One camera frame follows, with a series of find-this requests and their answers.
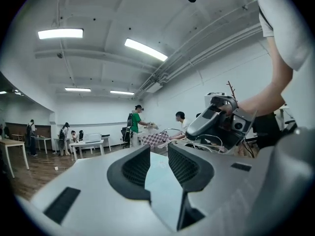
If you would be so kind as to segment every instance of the green shirt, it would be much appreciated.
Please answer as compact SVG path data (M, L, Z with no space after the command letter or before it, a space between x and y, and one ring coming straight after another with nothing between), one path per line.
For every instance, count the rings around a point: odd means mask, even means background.
M139 129L138 129L138 122L139 121L141 121L139 114L134 113L132 115L132 126L130 128L133 132L139 133Z

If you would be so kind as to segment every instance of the ceiling light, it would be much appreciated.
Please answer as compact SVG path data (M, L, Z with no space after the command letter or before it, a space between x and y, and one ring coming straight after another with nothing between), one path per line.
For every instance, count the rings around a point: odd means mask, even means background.
M67 91L91 92L89 88L64 88Z
M117 94L128 94L128 95L134 95L134 92L121 92L121 91L114 91L111 90L111 93L117 93Z
M38 32L39 39L55 37L78 37L83 38L83 29L50 29Z
M143 53L146 53L146 54L149 54L161 61L165 61L167 59L167 56L165 56L164 54L146 46L146 45L143 45L143 44L140 44L136 41L133 41L129 38L127 38L126 42L125 42L125 46L128 46L128 47L131 47L133 49L136 49L138 51L141 51Z

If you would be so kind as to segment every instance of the white device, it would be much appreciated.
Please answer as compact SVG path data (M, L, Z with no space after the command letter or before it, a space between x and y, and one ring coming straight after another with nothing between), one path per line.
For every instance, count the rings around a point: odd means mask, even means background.
M205 95L205 106L206 106L206 108L209 107L209 105L211 103L211 99L214 96L227 96L227 93L225 93L225 92L210 92L210 93L206 94Z
M100 142L101 140L101 135L100 133L89 133L89 134L84 134L83 141L88 144L88 143L96 143Z

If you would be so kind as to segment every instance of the checkered tablecloth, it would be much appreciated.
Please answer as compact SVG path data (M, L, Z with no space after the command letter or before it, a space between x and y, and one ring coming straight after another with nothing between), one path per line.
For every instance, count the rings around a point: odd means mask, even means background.
M165 141L168 141L169 135L167 131L163 131L162 133L141 136L140 140L142 144L149 144L151 147L155 147L164 143Z

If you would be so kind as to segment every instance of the wooden floor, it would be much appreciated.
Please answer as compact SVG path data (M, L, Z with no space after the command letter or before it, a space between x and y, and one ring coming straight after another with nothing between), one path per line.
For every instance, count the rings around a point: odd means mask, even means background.
M112 152L122 149L122 146L112 147ZM83 150L83 158L100 156L100 150L93 150L93 154L89 149ZM104 148L105 154L109 153L109 148ZM75 160L73 155L58 156L53 154L53 151L37 151L38 156L32 157L27 155L29 168L26 169L22 149L18 147L10 147L9 155L13 173L15 178L12 178L9 168L7 167L7 175L10 179L13 192L26 200L30 200L32 195L36 193L46 183L53 180L56 176L70 168Z

